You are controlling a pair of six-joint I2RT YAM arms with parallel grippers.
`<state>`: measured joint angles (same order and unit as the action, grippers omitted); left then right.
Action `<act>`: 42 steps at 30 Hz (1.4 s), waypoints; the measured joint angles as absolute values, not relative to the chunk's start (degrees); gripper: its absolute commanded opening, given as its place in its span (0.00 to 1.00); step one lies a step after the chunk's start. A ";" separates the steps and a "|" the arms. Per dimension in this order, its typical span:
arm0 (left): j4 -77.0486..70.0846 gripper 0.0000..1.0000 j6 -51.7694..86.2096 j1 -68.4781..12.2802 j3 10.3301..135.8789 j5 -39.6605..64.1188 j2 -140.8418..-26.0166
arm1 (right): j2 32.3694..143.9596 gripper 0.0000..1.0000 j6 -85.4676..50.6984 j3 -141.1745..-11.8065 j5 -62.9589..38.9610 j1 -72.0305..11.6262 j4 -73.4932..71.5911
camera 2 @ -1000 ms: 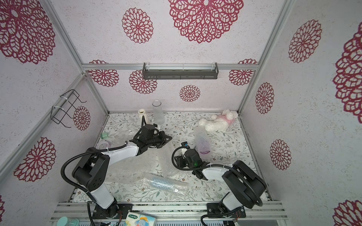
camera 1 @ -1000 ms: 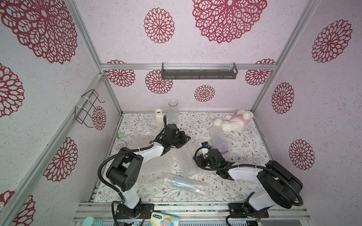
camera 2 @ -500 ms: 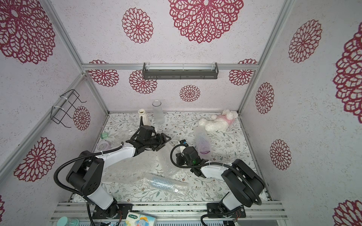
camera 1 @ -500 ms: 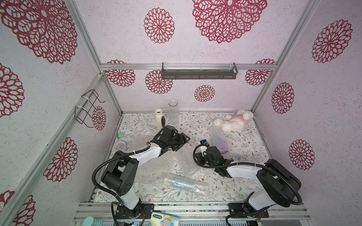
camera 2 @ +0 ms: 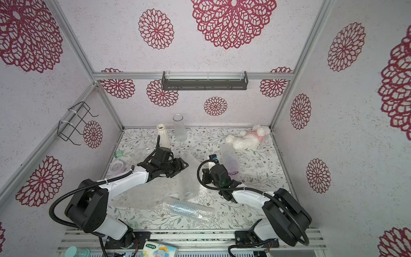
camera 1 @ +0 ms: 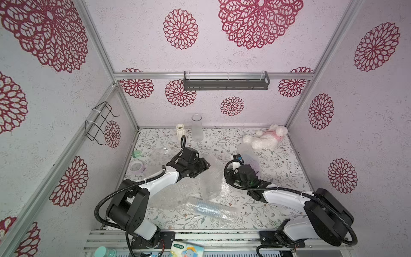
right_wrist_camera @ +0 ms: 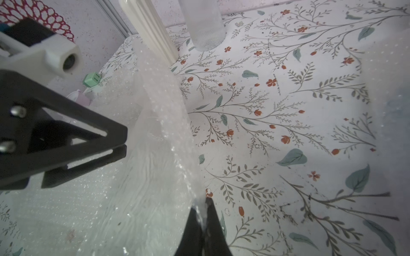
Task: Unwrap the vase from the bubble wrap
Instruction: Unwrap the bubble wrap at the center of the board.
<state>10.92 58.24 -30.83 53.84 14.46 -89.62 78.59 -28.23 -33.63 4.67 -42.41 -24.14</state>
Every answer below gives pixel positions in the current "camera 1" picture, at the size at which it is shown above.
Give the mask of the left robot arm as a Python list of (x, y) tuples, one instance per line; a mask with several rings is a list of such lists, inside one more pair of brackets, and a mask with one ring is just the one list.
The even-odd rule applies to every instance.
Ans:
[(128, 235), (156, 243), (160, 228), (145, 218), (149, 198), (183, 178), (195, 178), (210, 168), (210, 163), (199, 152), (184, 147), (155, 175), (142, 181), (124, 180), (117, 191), (105, 197), (95, 208), (95, 217), (102, 205), (109, 201), (106, 215), (111, 222), (101, 220), (108, 227), (123, 230)]

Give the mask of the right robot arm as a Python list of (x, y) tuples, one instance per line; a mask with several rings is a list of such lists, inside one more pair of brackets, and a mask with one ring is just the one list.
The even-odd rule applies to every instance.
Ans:
[(332, 246), (354, 246), (358, 238), (352, 225), (353, 215), (329, 191), (300, 192), (292, 188), (276, 186), (258, 178), (249, 164), (239, 160), (227, 163), (223, 170), (227, 184), (246, 191), (255, 201), (269, 205), (284, 206), (302, 212), (306, 217), (300, 222), (284, 221), (278, 228), (281, 240), (279, 247), (299, 244), (308, 239), (319, 238)]

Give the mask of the cream ribbed ceramic vase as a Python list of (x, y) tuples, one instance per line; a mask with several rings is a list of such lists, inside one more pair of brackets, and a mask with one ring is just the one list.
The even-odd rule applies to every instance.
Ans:
[(185, 125), (184, 124), (177, 124), (176, 125), (176, 130), (177, 130), (178, 143), (181, 143), (182, 136), (184, 136), (186, 134)]

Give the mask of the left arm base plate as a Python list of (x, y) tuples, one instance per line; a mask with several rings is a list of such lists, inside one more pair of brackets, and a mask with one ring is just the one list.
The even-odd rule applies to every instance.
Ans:
[(131, 248), (133, 250), (169, 250), (175, 241), (176, 233), (174, 231), (156, 232), (151, 239), (144, 239), (141, 236), (133, 238)]

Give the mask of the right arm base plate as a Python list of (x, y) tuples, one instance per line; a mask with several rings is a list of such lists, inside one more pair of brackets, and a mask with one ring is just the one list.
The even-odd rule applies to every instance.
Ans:
[(294, 243), (294, 239), (290, 239), (283, 231), (280, 230), (267, 230), (260, 231), (260, 242), (263, 246), (273, 246), (279, 248), (279, 245), (285, 244), (285, 247), (305, 247), (305, 242)]

